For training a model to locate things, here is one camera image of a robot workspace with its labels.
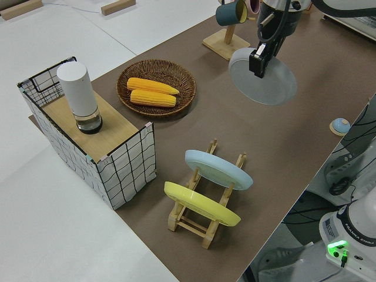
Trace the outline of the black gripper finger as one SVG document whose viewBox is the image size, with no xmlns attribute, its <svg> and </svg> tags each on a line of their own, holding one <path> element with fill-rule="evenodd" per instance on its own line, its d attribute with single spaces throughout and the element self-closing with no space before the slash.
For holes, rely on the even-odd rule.
<svg viewBox="0 0 376 282">
<path fill-rule="evenodd" d="M 249 56 L 249 71 L 255 76 L 263 78 L 268 65 L 267 44 L 262 43 L 257 49 L 253 50 Z"/>
</svg>

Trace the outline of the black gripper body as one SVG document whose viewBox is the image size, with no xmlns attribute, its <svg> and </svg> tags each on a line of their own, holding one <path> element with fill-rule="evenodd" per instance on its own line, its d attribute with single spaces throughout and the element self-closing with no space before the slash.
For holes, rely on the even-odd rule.
<svg viewBox="0 0 376 282">
<path fill-rule="evenodd" d="M 258 47 L 267 44 L 268 58 L 276 56 L 301 18 L 300 1 L 263 1 L 257 20 Z"/>
</svg>

